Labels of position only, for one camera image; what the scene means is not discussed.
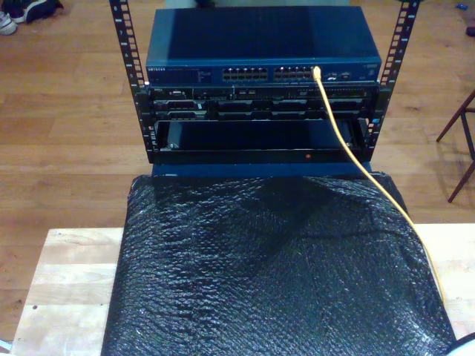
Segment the bubble wrap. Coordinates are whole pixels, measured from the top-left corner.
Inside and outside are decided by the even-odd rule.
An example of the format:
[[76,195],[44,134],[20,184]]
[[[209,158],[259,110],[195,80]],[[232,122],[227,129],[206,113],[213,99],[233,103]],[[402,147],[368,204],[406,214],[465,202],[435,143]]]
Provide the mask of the bubble wrap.
[[429,356],[454,341],[421,243],[367,180],[132,185],[104,356]]

